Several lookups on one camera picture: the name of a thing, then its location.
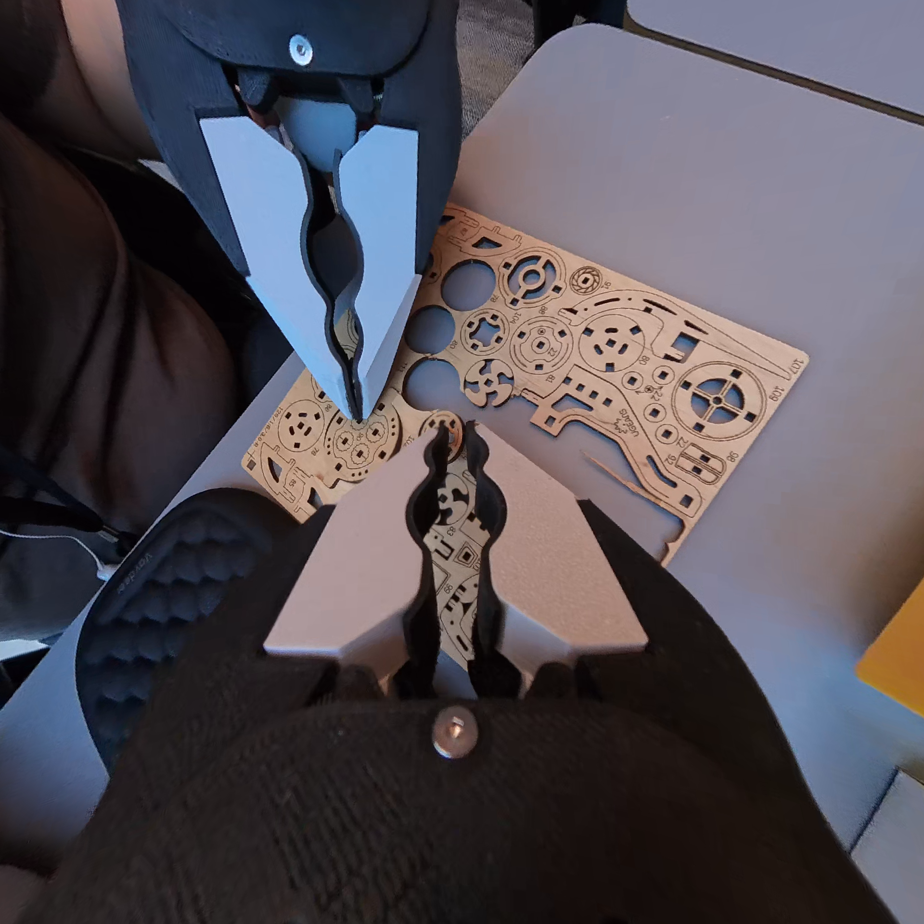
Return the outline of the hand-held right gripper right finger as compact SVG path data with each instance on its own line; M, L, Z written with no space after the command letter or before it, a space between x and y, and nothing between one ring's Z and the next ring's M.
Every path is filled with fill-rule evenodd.
M468 674L481 697L516 698L542 665L640 651L627 595L562 484L482 424L466 425L482 550Z

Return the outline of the black wrist rest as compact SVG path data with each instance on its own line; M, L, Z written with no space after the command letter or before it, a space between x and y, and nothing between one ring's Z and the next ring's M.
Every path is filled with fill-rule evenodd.
M107 774L138 723L149 757L181 766L310 699L328 666L273 661L263 638L334 512L302 525L241 489L181 502L97 597L77 641L75 682Z

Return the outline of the grey desk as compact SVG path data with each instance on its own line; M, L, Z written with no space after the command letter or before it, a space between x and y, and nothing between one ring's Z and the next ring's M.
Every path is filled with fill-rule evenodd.
M578 500L648 636L548 663L516 698L400 699L328 670L296 709L181 766L138 723L64 845L37 822L80 758L2 779L2 901L23 922L895 922L799 764L801 730L724 632L870 602L920 552L922 141L755 75L586 25L464 144L481 181L817 370L704 549L665 570Z
M641 27L923 113L921 1L630 1Z

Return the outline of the person's left forearm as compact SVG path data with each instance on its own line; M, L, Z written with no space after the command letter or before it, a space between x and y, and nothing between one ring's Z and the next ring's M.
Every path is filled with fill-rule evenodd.
M77 68L104 120L134 154L155 154L136 101L115 1L62 1Z

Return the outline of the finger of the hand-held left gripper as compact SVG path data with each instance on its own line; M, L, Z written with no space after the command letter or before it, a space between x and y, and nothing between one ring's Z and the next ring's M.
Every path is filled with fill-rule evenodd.
M341 216L356 244L357 269L338 295L360 335L347 365L350 411L375 409L398 352L422 276L417 271L418 133L373 127L334 170Z
M309 271L304 161L248 117L204 118L201 129L250 287L316 382L358 419L344 362L329 342L332 306Z

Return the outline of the yellow storage bin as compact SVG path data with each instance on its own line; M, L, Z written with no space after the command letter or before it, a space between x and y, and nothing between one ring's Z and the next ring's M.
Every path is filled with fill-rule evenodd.
M918 715L923 715L923 583L870 645L857 677Z

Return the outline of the laser-cut wooden puzzle sheet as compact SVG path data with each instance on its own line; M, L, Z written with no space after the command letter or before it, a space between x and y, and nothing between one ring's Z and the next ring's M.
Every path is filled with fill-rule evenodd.
M795 347L481 214L448 205L413 322L447 317L439 350L399 346L367 422L304 371L241 467L298 522L420 433L465 420L555 478L598 467L679 520L670 562L809 362Z

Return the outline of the white tray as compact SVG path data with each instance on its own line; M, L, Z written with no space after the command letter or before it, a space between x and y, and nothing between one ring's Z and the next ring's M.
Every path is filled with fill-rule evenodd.
M904 770L895 778L851 851L884 895L917 895L923 880L923 786Z

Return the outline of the person's dark shirt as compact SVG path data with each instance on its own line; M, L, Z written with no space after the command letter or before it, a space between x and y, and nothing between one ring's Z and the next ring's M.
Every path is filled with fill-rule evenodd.
M61 2L1 6L1 631L42 640L292 348L104 120Z

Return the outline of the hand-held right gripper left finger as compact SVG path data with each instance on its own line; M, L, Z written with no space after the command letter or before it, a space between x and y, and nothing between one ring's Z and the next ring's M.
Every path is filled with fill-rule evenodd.
M440 424L330 512L263 643L268 661L357 666L400 699L435 699L440 622L432 553L449 431Z

